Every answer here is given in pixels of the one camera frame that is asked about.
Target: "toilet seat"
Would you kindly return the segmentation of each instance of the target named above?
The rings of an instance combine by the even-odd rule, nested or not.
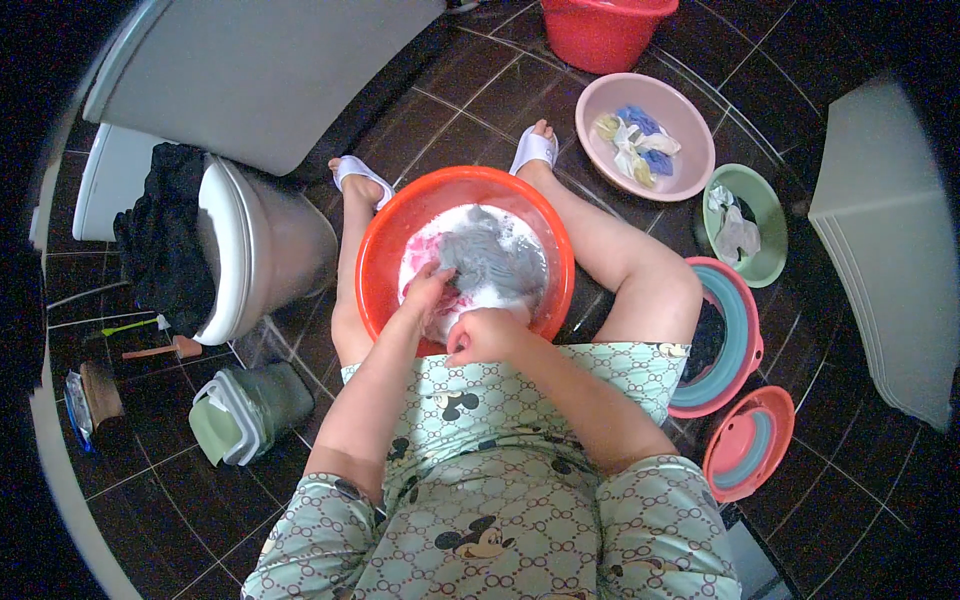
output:
[[[254,285],[253,277],[263,272],[257,263],[269,249],[262,247],[263,210],[247,180],[218,156],[207,155],[204,166],[197,230],[217,296],[209,321],[193,339],[210,346],[232,339],[245,314],[259,314],[264,286]]]

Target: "toilet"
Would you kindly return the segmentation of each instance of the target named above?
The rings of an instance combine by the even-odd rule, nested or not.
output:
[[[113,219],[143,196],[153,148],[165,140],[103,124],[84,169],[73,236],[115,241]],[[263,315],[318,294],[336,273],[337,237],[302,194],[254,170],[206,155],[197,234],[216,301],[194,340],[216,346],[250,331]]]

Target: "dark clothing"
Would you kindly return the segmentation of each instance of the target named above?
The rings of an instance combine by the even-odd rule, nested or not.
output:
[[[216,300],[213,276],[197,236],[204,151],[157,144],[133,209],[118,213],[113,234],[136,305],[161,313],[174,330],[192,337]]]

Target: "toilet lid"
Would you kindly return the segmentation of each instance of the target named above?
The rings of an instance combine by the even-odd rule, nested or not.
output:
[[[197,232],[217,287],[210,318],[194,340],[221,344],[232,337],[250,295],[253,264],[250,205],[255,194],[246,179],[226,160],[207,156],[200,184]]]

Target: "white slipper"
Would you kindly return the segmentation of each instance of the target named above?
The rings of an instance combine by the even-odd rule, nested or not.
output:
[[[362,175],[368,180],[374,180],[380,184],[380,187],[383,188],[383,199],[376,203],[377,210],[383,208],[396,193],[389,183],[374,173],[370,167],[364,164],[363,160],[360,160],[356,156],[346,155],[340,157],[340,166],[337,167],[337,174],[333,176],[333,182],[337,184],[337,189],[341,192],[344,191],[341,181],[343,181],[347,175]]]
[[[514,164],[510,167],[511,175],[516,175],[520,167],[534,158],[546,160],[551,169],[557,164],[557,153],[560,151],[560,141],[557,139],[557,133],[553,133],[553,139],[547,139],[542,135],[534,135],[534,127],[535,125],[531,125],[520,136],[520,143],[516,145]]]

